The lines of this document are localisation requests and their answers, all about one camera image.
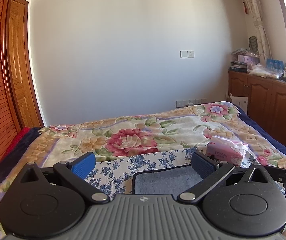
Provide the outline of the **purple grey microfiber towel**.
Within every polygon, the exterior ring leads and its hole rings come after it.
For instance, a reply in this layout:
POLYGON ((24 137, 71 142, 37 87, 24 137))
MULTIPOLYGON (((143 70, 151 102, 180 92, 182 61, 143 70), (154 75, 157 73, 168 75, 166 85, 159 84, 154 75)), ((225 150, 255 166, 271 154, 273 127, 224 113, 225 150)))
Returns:
POLYGON ((191 165, 138 172, 132 179, 132 194, 171 194, 178 197, 180 193, 200 181, 202 178, 191 165))

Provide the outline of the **pink tissue pack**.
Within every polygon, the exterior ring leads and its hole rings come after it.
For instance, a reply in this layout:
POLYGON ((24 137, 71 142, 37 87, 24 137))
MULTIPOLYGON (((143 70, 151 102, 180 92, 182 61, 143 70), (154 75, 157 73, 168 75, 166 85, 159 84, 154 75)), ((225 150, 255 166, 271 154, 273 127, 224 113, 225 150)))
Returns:
POLYGON ((213 135, 206 146, 206 155, 220 161, 227 161, 236 166, 241 166, 248 145, 240 141, 230 140, 224 137, 213 135))

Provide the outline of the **blue floral white cloth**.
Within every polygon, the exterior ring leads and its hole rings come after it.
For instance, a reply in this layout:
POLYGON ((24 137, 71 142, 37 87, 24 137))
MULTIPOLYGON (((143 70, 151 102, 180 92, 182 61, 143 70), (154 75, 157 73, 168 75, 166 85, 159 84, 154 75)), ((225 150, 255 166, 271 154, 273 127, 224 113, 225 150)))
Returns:
MULTIPOLYGON (((192 154, 197 148, 157 152, 135 155, 132 157, 107 157, 107 161, 97 162, 95 168, 87 175, 85 181, 102 190, 112 199, 117 193, 131 193, 133 176, 138 172, 163 170, 191 165, 192 154)), ((286 155, 281 160, 282 168, 286 169, 286 155)), ((242 160, 241 167, 249 167, 251 163, 258 162, 257 156, 250 151, 242 160)))

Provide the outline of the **floral bed blanket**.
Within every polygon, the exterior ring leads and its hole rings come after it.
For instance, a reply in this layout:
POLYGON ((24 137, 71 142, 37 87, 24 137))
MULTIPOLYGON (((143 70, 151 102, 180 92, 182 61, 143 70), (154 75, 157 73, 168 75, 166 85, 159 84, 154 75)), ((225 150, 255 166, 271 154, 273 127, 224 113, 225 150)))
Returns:
MULTIPOLYGON (((220 101, 157 114, 32 128, 14 140, 8 155, 0 162, 0 200, 28 162, 51 167, 87 152, 92 152, 97 162, 109 160, 107 157, 186 148, 205 153, 213 135, 243 142, 259 163, 282 168, 283 157, 278 155, 286 155, 286 147, 271 138, 242 109, 220 101)), ((0 223, 0 239, 4 236, 0 223)))

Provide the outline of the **white paper bag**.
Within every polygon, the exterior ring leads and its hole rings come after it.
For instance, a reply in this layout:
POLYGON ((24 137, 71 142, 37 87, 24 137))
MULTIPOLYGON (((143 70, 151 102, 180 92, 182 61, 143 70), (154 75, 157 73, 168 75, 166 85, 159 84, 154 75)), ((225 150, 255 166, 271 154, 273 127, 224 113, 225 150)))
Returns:
POLYGON ((245 114, 248 110, 248 97, 246 96, 233 96, 231 93, 228 93, 228 101, 236 105, 238 108, 242 109, 245 114))

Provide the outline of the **wooden sideboard cabinet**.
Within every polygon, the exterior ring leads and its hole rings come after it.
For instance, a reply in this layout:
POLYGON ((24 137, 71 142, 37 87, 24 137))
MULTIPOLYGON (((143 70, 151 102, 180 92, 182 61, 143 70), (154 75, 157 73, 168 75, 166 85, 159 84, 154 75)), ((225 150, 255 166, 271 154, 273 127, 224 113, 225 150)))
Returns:
POLYGON ((248 97, 248 116, 286 146, 286 82, 230 71, 228 92, 248 97))

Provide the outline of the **wooden door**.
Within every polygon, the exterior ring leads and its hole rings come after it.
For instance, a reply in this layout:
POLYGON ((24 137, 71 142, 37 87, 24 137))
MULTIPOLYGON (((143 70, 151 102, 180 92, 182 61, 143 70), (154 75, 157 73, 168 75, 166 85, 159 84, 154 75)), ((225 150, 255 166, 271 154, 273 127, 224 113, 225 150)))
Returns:
POLYGON ((10 0, 7 13, 6 51, 11 88, 19 124, 44 125, 36 100, 28 50, 28 1, 10 0))

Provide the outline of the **clutter on sideboard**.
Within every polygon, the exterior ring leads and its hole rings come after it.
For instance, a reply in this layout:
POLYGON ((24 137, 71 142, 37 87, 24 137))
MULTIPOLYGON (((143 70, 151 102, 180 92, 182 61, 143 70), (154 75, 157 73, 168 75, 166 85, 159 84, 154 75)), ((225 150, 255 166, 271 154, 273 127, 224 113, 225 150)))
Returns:
POLYGON ((233 61, 229 70, 247 73, 263 78, 283 80, 286 82, 286 63, 279 60, 267 59, 260 62, 259 43, 256 36, 248 39, 249 49, 238 49, 232 52, 233 61))

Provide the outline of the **patterned window curtain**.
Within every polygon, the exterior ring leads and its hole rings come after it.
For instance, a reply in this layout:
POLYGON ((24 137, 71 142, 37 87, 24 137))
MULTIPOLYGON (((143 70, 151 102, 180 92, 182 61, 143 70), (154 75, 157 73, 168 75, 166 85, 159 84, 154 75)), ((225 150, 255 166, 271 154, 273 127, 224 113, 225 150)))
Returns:
POLYGON ((265 63, 266 60, 271 57, 271 50, 263 23, 263 13, 261 10, 260 0, 244 0, 244 2, 252 16, 256 30, 260 61, 261 63, 265 63))

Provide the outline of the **low wall socket strip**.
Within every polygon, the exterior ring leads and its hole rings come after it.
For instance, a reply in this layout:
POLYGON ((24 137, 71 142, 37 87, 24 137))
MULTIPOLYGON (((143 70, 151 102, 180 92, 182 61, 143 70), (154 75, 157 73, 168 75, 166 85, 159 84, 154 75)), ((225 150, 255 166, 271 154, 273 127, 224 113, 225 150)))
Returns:
POLYGON ((175 106, 176 108, 182 108, 182 107, 187 107, 187 106, 200 105, 206 102, 207 102, 207 99, 177 100, 175 102, 175 106))

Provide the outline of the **white wall switch socket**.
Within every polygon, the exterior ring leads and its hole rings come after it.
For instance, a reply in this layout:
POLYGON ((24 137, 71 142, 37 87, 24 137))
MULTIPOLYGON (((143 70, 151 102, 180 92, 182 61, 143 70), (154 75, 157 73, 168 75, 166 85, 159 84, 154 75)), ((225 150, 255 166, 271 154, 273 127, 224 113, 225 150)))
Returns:
POLYGON ((180 58, 181 59, 193 59, 195 57, 194 51, 180 51, 180 58))

